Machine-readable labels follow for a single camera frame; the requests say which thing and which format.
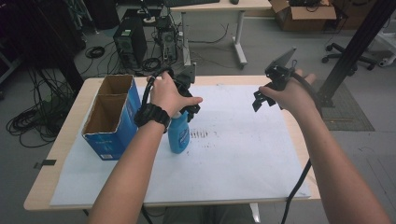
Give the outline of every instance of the black tape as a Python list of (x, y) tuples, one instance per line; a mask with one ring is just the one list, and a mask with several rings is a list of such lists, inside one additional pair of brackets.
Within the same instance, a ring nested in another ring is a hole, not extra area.
[(55, 165), (56, 160), (43, 160), (43, 162), (41, 162), (41, 165)]

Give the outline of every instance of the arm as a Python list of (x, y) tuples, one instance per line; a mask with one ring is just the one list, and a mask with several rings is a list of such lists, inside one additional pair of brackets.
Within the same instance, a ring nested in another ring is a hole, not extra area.
[[(305, 80), (313, 83), (315, 76), (311, 74)], [(266, 87), (260, 87), (260, 91), (288, 109), (299, 123), (330, 223), (390, 223), (383, 207), (332, 137), (301, 85), (292, 79), (283, 91)]]
[[(167, 73), (163, 73), (163, 79), (155, 80), (150, 95), (150, 102), (170, 117), (184, 106), (202, 100), (180, 96)], [(164, 126), (153, 120), (138, 129), (93, 204), (89, 223), (136, 223), (163, 130)]]

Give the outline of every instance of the table leg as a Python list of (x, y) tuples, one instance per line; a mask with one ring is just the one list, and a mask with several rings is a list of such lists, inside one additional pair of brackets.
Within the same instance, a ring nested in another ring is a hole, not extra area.
[(183, 62), (185, 66), (191, 65), (190, 49), (189, 49), (189, 39), (187, 38), (187, 24), (186, 24), (186, 12), (181, 13), (181, 29), (183, 31)]
[(245, 53), (242, 50), (242, 46), (240, 43), (242, 26), (244, 23), (244, 15), (245, 15), (245, 11), (239, 11), (238, 26), (236, 27), (236, 36), (233, 36), (233, 44), (235, 45), (236, 54), (238, 55), (239, 62), (241, 63), (242, 66), (248, 64), (247, 58), (245, 57)]

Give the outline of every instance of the cardboard box on floor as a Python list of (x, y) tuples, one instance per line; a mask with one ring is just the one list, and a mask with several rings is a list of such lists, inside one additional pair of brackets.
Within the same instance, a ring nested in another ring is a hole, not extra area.
[(130, 75), (106, 76), (93, 101), (82, 136), (103, 161), (120, 158), (134, 137), (140, 99)]
[(334, 7), (322, 0), (319, 7), (291, 7), (286, 0), (270, 1), (276, 22), (284, 31), (321, 31), (327, 20), (335, 20)]

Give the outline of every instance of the blue cardboard box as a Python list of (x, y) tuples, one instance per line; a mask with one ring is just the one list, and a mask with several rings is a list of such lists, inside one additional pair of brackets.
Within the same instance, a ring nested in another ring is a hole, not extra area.
[(82, 136), (103, 161), (118, 160), (131, 142), (140, 105), (133, 76), (105, 77), (82, 129)]

